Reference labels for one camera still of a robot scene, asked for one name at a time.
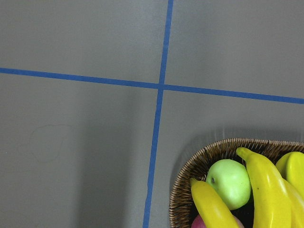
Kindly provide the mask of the yellow banana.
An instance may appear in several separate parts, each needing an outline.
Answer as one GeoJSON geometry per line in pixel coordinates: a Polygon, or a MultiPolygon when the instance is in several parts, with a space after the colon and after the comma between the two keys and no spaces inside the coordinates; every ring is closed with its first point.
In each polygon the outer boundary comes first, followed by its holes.
{"type": "Polygon", "coordinates": [[[246,163],[254,198],[254,228],[290,228],[291,201],[283,178],[265,156],[245,147],[236,154],[246,163]]]}
{"type": "Polygon", "coordinates": [[[190,178],[194,205],[208,228],[239,228],[240,223],[215,189],[205,181],[190,178]]]}
{"type": "Polygon", "coordinates": [[[291,227],[304,228],[304,200],[288,181],[284,180],[284,184],[291,202],[291,227]]]}

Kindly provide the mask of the woven wicker fruit basket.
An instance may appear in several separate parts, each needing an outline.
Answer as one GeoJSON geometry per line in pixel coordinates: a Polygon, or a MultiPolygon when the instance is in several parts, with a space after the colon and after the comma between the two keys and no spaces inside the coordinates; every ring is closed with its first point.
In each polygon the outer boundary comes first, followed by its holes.
{"type": "Polygon", "coordinates": [[[209,168],[220,159],[245,162],[236,155],[238,147],[245,147],[276,163],[289,152],[303,152],[303,142],[231,138],[213,142],[194,153],[182,166],[172,185],[169,200],[169,223],[172,228],[189,228],[198,215],[190,190],[190,178],[205,180],[209,168]]]}

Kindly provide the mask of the green apple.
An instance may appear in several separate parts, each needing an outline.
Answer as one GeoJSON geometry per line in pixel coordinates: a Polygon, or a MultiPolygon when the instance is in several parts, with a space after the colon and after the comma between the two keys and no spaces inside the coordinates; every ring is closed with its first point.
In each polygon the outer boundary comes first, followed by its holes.
{"type": "Polygon", "coordinates": [[[215,162],[209,169],[206,182],[211,185],[230,210],[247,204],[251,183],[245,166],[231,159],[215,162]]]}

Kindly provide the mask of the pink apple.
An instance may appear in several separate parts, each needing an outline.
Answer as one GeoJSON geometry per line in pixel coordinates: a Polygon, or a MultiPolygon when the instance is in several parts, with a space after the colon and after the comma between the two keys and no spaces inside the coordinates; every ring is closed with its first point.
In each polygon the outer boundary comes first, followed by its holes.
{"type": "MultiPolygon", "coordinates": [[[[237,217],[235,217],[235,216],[233,216],[233,217],[236,220],[236,222],[238,223],[238,227],[239,228],[244,228],[244,225],[241,223],[241,221],[237,217]]],[[[194,221],[192,222],[191,228],[206,228],[206,224],[205,224],[205,222],[203,221],[203,219],[201,218],[200,215],[198,215],[194,219],[194,221]]]]}

